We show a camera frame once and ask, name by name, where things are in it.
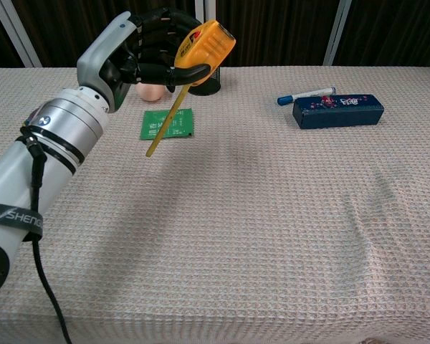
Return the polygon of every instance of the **blue marker cap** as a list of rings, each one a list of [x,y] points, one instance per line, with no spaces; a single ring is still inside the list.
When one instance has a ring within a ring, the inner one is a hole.
[[[293,102],[293,96],[286,95],[285,97],[277,98],[277,104],[279,105],[286,105],[291,104]]]

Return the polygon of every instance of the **table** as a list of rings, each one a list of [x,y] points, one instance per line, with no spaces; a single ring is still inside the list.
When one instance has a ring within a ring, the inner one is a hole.
[[[133,92],[45,215],[74,343],[430,343],[430,67],[243,67],[189,95],[195,136],[140,141]],[[75,69],[0,70],[0,155]],[[276,98],[374,94],[377,126],[300,130]],[[23,243],[0,343],[63,343]]]

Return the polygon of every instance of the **tape measure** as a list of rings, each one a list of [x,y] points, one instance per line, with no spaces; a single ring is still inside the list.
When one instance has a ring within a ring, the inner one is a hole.
[[[172,119],[188,93],[189,88],[200,85],[209,79],[215,69],[228,56],[235,44],[235,38],[214,19],[199,25],[185,37],[178,48],[174,61],[175,67],[189,68],[197,64],[207,64],[210,65],[210,73],[205,78],[190,85],[184,85],[181,88],[169,114],[151,143],[150,148],[147,150],[146,156],[150,157],[153,154],[168,126],[172,123]]]

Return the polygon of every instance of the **black strap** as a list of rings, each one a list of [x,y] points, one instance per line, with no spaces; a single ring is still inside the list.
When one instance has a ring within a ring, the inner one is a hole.
[[[0,225],[28,231],[24,242],[31,241],[35,236],[40,240],[43,236],[43,216],[18,206],[0,204]]]

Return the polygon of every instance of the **white marker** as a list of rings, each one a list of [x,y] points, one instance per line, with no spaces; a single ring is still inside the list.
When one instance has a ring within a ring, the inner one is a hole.
[[[316,90],[316,91],[298,93],[297,95],[286,95],[285,97],[277,98],[277,104],[286,105],[286,104],[290,104],[290,103],[294,102],[297,98],[317,97],[317,96],[321,96],[321,95],[335,95],[335,94],[336,94],[336,88],[335,87],[329,87],[329,88],[324,88],[324,89]]]

